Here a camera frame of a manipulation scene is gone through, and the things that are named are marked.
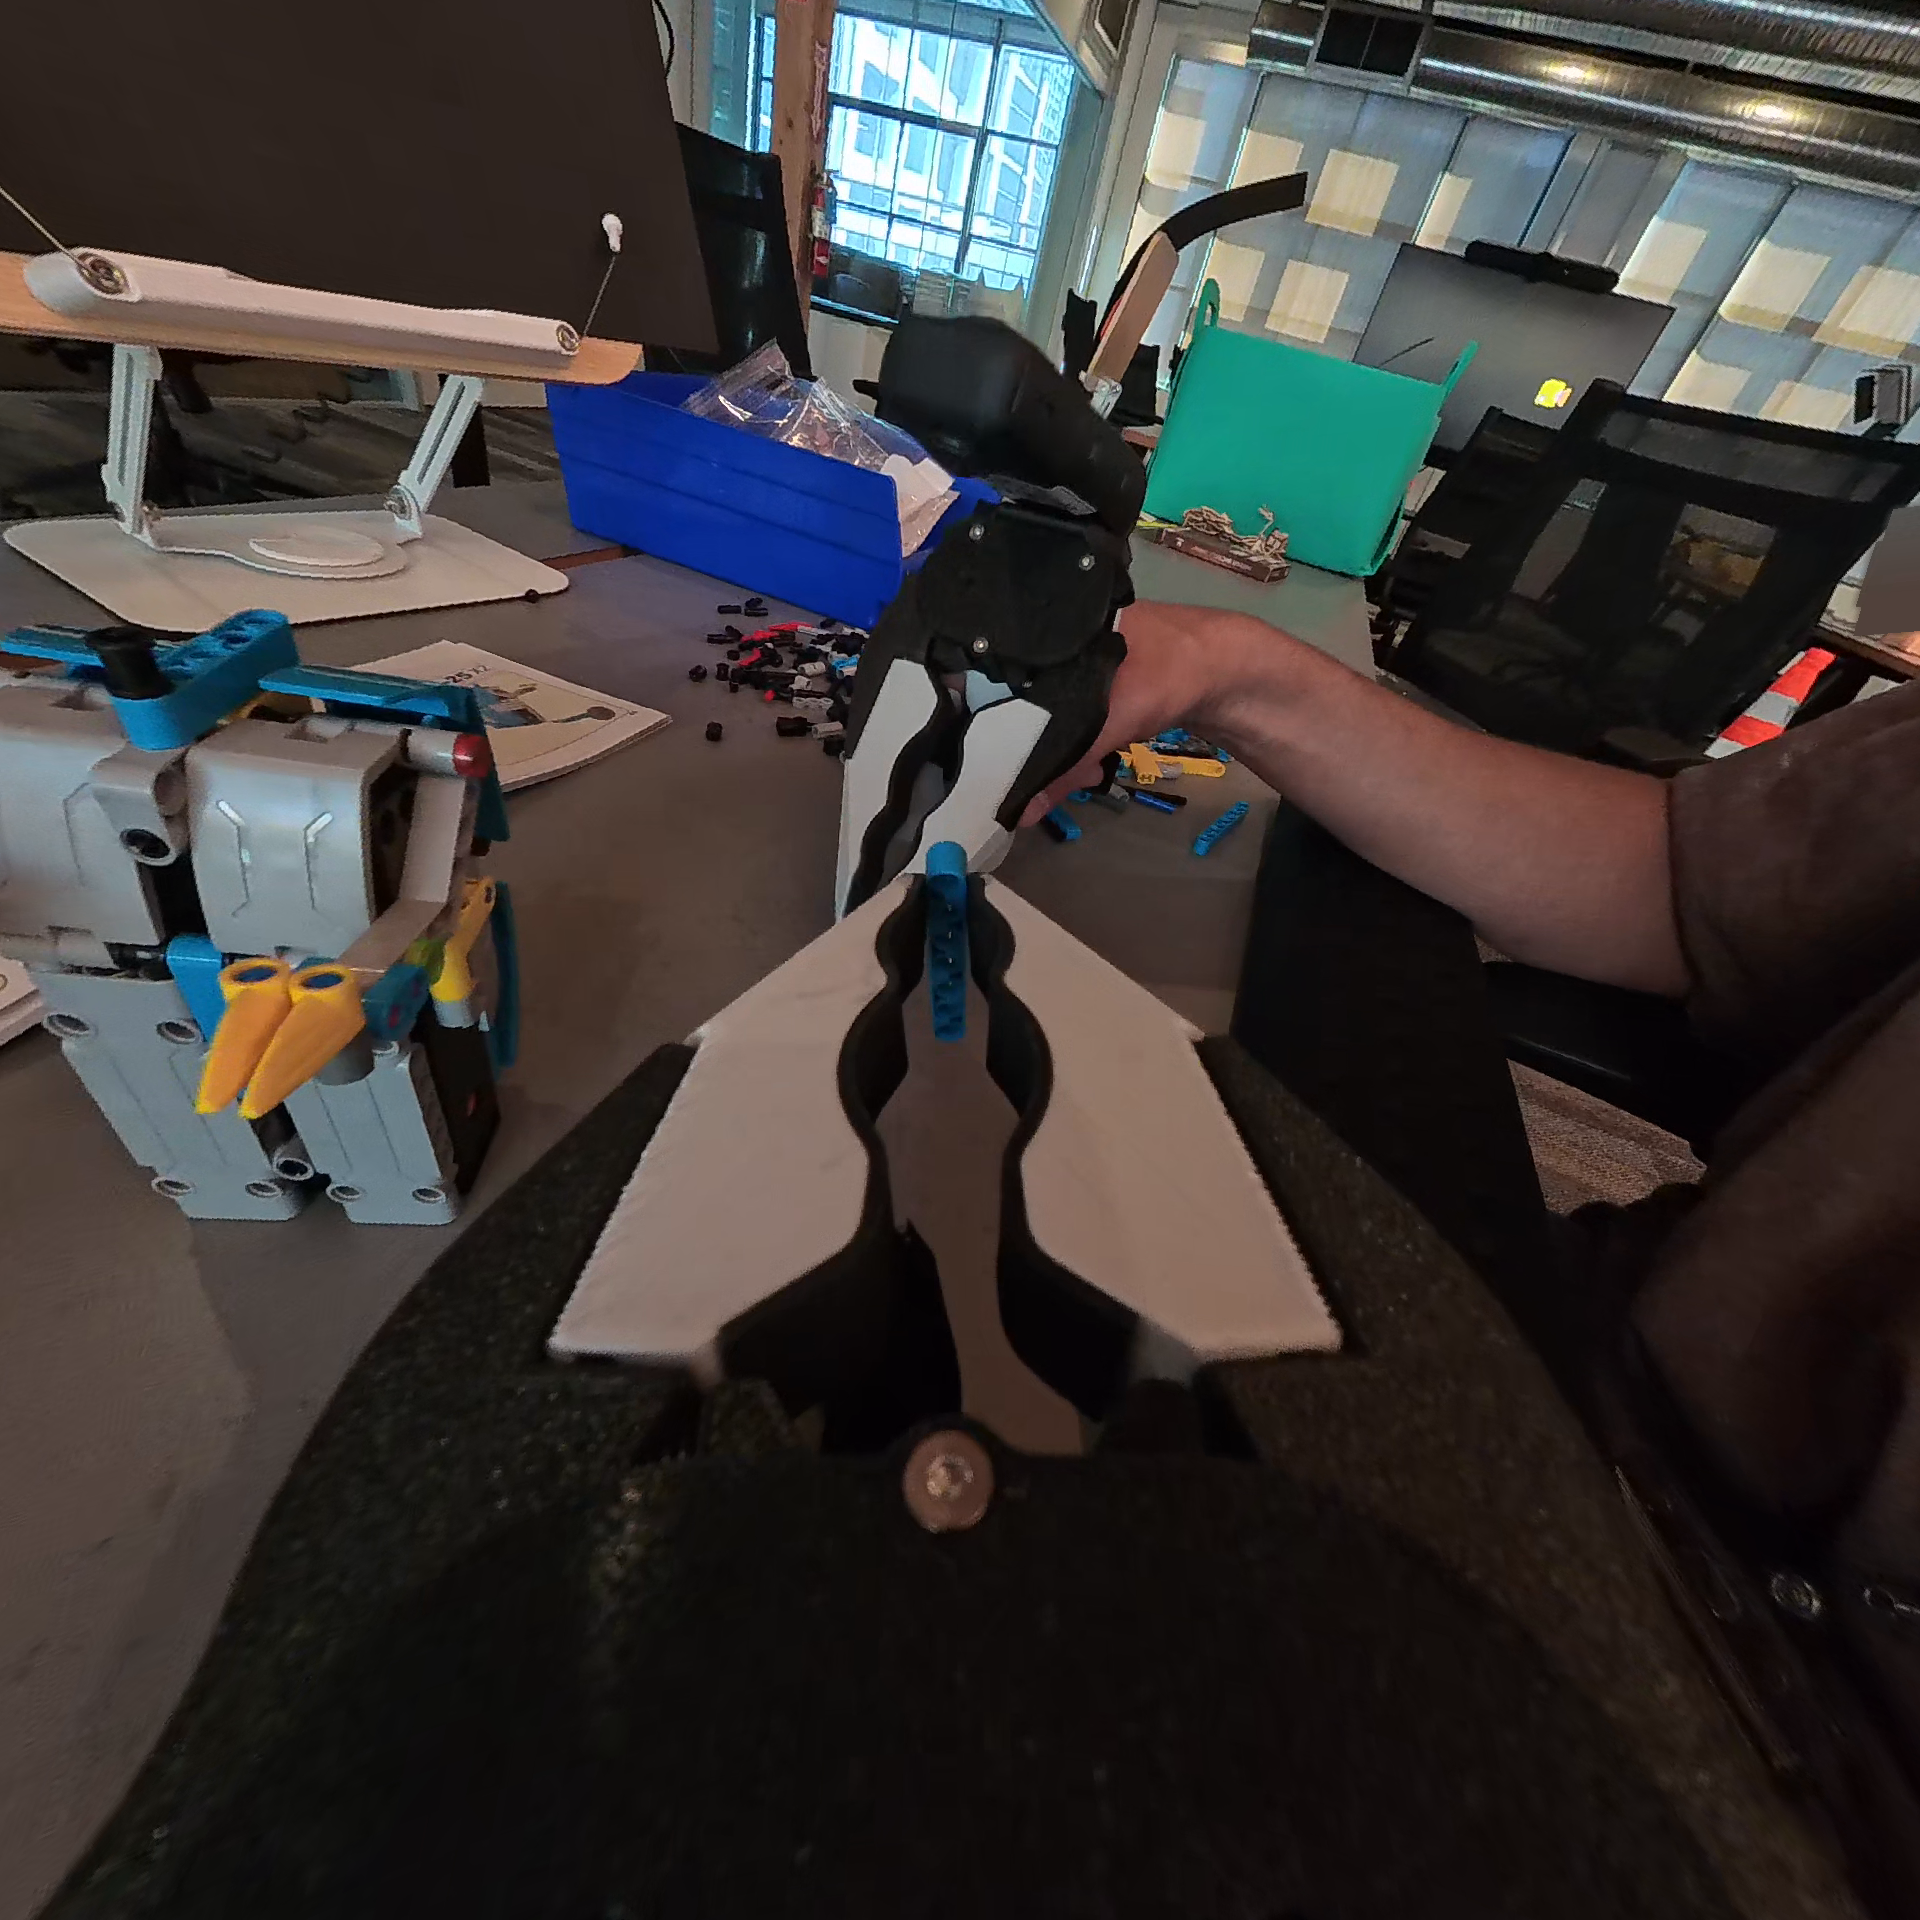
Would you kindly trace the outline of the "orange striped traffic cone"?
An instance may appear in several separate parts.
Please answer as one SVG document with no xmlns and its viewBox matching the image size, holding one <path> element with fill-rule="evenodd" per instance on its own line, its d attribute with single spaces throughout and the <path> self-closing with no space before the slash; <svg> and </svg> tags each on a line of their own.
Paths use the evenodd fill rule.
<svg viewBox="0 0 1920 1920">
<path fill-rule="evenodd" d="M 1714 735 L 1706 749 L 1709 758 L 1724 758 L 1772 740 L 1777 740 L 1798 717 L 1818 681 L 1836 666 L 1836 653 L 1810 648 L 1797 653 L 1764 693 Z"/>
</svg>

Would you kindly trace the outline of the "toy brick robot model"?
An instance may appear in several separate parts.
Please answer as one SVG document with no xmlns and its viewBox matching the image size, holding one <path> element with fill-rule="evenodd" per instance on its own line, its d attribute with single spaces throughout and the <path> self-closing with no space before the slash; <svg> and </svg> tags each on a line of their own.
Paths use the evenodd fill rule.
<svg viewBox="0 0 1920 1920">
<path fill-rule="evenodd" d="M 196 1219 L 453 1221 L 521 966 L 478 695 L 305 664 L 290 618 L 4 636 L 4 957 Z"/>
</svg>

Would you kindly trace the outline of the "black office chair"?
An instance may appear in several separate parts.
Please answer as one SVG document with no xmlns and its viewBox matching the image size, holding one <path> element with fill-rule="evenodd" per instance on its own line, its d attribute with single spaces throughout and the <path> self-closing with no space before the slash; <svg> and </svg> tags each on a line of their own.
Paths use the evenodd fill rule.
<svg viewBox="0 0 1920 1920">
<path fill-rule="evenodd" d="M 1611 382 L 1555 428 L 1495 407 L 1369 584 L 1375 662 L 1490 735 L 1677 771 L 1917 490 L 1917 445 Z"/>
</svg>

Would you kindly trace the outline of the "black screen panel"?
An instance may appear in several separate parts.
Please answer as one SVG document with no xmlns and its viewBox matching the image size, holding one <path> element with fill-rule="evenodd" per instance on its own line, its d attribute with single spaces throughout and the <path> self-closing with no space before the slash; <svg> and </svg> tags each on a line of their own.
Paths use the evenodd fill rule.
<svg viewBox="0 0 1920 1920">
<path fill-rule="evenodd" d="M 717 346 L 652 5 L 7 2 L 3 35 L 9 249 Z"/>
</svg>

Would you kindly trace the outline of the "blue storage bin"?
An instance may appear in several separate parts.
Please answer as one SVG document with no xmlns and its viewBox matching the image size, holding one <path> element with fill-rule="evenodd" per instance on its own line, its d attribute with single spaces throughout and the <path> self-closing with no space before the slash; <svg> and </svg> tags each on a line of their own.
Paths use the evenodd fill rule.
<svg viewBox="0 0 1920 1920">
<path fill-rule="evenodd" d="M 688 412 L 689 372 L 551 382 L 571 521 L 738 589 L 871 630 L 926 552 L 900 552 L 894 482 Z"/>
</svg>

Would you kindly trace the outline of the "wooden chair with black arc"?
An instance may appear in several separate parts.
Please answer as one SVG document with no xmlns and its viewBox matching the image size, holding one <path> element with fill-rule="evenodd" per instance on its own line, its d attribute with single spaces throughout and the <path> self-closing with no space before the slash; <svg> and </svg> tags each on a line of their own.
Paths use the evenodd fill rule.
<svg viewBox="0 0 1920 1920">
<path fill-rule="evenodd" d="M 1301 207 L 1309 180 L 1309 171 L 1285 173 L 1203 197 L 1140 241 L 1104 303 L 1069 294 L 1063 367 L 1086 388 L 1096 412 L 1145 442 L 1158 424 L 1159 367 L 1158 348 L 1145 337 L 1173 290 L 1180 253 L 1221 228 Z"/>
</svg>

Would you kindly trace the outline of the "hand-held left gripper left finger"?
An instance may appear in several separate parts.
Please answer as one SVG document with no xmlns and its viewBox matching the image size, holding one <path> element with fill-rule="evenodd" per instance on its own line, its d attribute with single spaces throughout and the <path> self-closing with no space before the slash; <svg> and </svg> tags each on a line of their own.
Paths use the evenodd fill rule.
<svg viewBox="0 0 1920 1920">
<path fill-rule="evenodd" d="M 881 1362 L 900 1254 L 877 1119 L 923 968 L 923 884 L 897 878 L 695 1033 L 554 1356 Z"/>
</svg>

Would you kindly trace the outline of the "brown card with twine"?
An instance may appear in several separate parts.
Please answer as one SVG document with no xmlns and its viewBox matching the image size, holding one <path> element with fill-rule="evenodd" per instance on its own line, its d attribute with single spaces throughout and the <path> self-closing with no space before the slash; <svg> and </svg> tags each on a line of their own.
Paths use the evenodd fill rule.
<svg viewBox="0 0 1920 1920">
<path fill-rule="evenodd" d="M 1143 515 L 1139 530 L 1145 538 L 1188 560 L 1257 584 L 1278 582 L 1289 573 L 1288 535 L 1276 525 L 1271 509 L 1260 509 L 1257 520 L 1260 523 L 1245 533 L 1221 509 L 1190 508 L 1179 520 Z"/>
</svg>

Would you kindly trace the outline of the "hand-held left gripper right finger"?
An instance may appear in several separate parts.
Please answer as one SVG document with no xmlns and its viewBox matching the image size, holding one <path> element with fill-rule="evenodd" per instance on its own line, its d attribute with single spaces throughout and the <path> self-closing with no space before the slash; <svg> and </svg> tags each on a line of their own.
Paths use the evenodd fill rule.
<svg viewBox="0 0 1920 1920">
<path fill-rule="evenodd" d="M 999 1310 L 1039 1379 L 1193 1379 L 1341 1331 L 1202 1059 L 1202 1032 L 979 878 L 987 1069 L 1016 1110 Z"/>
</svg>

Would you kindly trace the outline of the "person's right hand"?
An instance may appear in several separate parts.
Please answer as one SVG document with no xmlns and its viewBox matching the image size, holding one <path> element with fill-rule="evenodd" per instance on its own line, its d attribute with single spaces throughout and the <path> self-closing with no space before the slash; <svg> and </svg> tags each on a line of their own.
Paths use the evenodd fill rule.
<svg viewBox="0 0 1920 1920">
<path fill-rule="evenodd" d="M 1298 662 L 1292 636 L 1229 609 L 1136 602 L 1123 609 L 1126 658 L 1093 746 L 1022 813 L 1038 824 L 1076 786 L 1095 783 L 1107 757 L 1186 727 L 1238 758 L 1254 761 L 1257 725 L 1276 713 L 1284 668 Z"/>
</svg>

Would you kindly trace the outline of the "person's right forearm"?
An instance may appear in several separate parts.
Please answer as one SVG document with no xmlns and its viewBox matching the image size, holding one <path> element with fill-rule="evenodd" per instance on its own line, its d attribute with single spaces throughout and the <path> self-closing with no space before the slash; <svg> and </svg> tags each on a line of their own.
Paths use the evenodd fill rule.
<svg viewBox="0 0 1920 1920">
<path fill-rule="evenodd" d="M 1677 782 L 1439 717 L 1282 632 L 1222 643 L 1202 729 L 1504 956 L 1682 997 Z"/>
</svg>

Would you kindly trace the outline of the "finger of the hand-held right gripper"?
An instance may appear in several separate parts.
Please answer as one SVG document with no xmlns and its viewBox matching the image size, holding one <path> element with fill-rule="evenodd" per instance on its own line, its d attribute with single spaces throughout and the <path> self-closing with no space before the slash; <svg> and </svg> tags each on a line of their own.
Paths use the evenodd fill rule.
<svg viewBox="0 0 1920 1920">
<path fill-rule="evenodd" d="M 841 753 L 832 911 L 846 917 L 921 852 L 959 764 L 965 700 L 923 658 L 861 653 Z"/>
<path fill-rule="evenodd" d="M 925 877 L 925 848 L 939 840 L 965 844 L 970 877 L 990 873 L 1013 840 L 1013 827 L 1001 815 L 1007 807 L 1015 818 L 1022 815 L 1026 798 L 1016 796 L 1016 787 L 1047 727 L 1047 711 L 1029 700 L 965 709 L 959 764 L 948 794 L 926 815 L 919 858 L 900 873 Z"/>
</svg>

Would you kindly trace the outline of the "person's brown shirt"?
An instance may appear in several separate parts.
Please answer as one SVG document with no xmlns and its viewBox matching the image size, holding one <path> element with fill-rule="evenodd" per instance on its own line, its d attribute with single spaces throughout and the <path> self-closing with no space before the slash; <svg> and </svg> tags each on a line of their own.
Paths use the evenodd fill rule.
<svg viewBox="0 0 1920 1920">
<path fill-rule="evenodd" d="M 1919 709 L 1674 782 L 1690 1016 L 1757 1089 L 1632 1304 L 1679 1563 L 1876 1916 L 1917 1916 Z"/>
</svg>

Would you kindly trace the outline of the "instruction booklet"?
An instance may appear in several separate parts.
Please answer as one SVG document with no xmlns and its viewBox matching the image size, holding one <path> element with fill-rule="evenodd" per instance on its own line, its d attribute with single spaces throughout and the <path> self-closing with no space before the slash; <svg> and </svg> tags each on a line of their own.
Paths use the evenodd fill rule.
<svg viewBox="0 0 1920 1920">
<path fill-rule="evenodd" d="M 476 693 L 500 783 L 510 794 L 578 771 L 672 725 L 659 709 L 462 642 L 434 642 L 361 668 Z"/>
</svg>

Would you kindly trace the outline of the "pile of toy brick parts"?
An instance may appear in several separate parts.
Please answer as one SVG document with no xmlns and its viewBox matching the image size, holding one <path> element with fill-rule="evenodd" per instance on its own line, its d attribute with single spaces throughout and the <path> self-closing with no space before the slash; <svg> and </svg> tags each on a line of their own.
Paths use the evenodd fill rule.
<svg viewBox="0 0 1920 1920">
<path fill-rule="evenodd" d="M 752 693 L 770 709 L 783 738 L 810 738 L 829 754 L 849 751 L 849 717 L 855 668 L 868 636 L 836 620 L 803 623 L 771 620 L 747 627 L 748 618 L 765 613 L 765 602 L 745 597 L 736 605 L 719 605 L 717 629 L 706 643 L 716 658 L 689 668 L 689 678 L 708 678 L 735 693 Z M 1177 813 L 1188 805 L 1188 787 L 1224 778 L 1230 753 L 1186 727 L 1168 727 L 1121 745 L 1100 763 L 1098 782 L 1089 782 L 1071 793 L 1065 807 L 1052 807 L 1044 833 L 1059 840 L 1079 839 L 1078 807 L 1098 805 L 1126 812 L 1140 803 L 1159 813 Z M 923 836 L 913 852 L 910 868 L 925 868 L 925 851 L 937 843 L 965 844 L 973 873 L 992 872 L 1013 843 L 1010 827 L 982 829 L 967 836 L 960 827 L 935 829 L 930 813 L 945 803 L 957 774 L 942 763 L 921 769 L 929 801 L 915 801 L 908 825 L 921 825 Z"/>
</svg>

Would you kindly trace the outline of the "large grid window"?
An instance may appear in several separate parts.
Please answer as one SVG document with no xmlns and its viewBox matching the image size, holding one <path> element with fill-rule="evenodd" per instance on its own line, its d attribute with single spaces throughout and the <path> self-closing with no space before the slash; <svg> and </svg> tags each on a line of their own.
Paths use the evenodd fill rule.
<svg viewBox="0 0 1920 1920">
<path fill-rule="evenodd" d="M 1035 5 L 841 5 L 830 251 L 1027 295 L 1081 92 Z"/>
</svg>

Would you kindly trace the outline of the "black wall monitor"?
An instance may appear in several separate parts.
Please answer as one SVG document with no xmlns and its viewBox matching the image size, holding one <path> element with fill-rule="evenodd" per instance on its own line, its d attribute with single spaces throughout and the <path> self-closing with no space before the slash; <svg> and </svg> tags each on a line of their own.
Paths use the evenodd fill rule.
<svg viewBox="0 0 1920 1920">
<path fill-rule="evenodd" d="M 1493 409 L 1555 430 L 1594 382 L 1634 383 L 1671 319 L 1668 303 L 1408 242 L 1355 363 L 1451 388 L 1430 446 L 1449 460 Z"/>
</svg>

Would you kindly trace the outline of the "white tablet stand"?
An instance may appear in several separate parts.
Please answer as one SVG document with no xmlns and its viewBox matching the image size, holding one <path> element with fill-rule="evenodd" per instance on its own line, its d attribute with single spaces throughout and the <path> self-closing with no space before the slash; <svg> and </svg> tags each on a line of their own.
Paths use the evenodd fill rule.
<svg viewBox="0 0 1920 1920">
<path fill-rule="evenodd" d="M 204 630 L 239 609 L 301 627 L 550 595 L 564 574 L 431 513 L 490 378 L 612 383 L 637 344 L 554 317 L 413 306 L 99 248 L 4 253 L 4 331 L 114 348 L 107 515 L 37 517 L 4 541 L 121 623 Z M 161 513 L 147 467 L 164 349 L 439 371 L 433 412 L 376 509 Z"/>
</svg>

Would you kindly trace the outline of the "silver air duct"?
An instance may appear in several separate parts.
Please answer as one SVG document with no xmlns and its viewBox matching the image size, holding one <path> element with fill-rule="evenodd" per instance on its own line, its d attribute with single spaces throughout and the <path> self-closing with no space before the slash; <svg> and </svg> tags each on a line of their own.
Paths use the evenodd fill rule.
<svg viewBox="0 0 1920 1920">
<path fill-rule="evenodd" d="M 1250 64 L 1478 103 L 1812 131 L 1917 124 L 1917 15 L 1887 5 L 1257 5 Z"/>
</svg>

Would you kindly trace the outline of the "clear plastic bags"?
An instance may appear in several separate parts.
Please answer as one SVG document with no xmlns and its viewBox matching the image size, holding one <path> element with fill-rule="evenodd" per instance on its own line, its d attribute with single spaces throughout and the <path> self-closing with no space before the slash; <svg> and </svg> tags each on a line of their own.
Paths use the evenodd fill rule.
<svg viewBox="0 0 1920 1920">
<path fill-rule="evenodd" d="M 775 340 L 704 382 L 681 410 L 886 477 L 897 497 L 897 545 L 905 562 L 921 553 L 959 501 L 951 474 L 923 445 L 900 425 L 851 407 L 825 382 L 796 375 Z"/>
</svg>

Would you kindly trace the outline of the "teal storage bin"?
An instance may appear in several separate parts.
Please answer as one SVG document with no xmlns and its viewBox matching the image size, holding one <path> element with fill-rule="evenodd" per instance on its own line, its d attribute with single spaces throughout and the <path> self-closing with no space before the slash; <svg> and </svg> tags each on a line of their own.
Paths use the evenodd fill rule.
<svg viewBox="0 0 1920 1920">
<path fill-rule="evenodd" d="M 1222 327 L 1207 280 L 1143 513 L 1180 521 L 1205 508 L 1248 536 L 1269 515 L 1294 562 L 1366 579 L 1392 552 L 1404 493 L 1477 349 L 1443 382 L 1356 367 Z"/>
</svg>

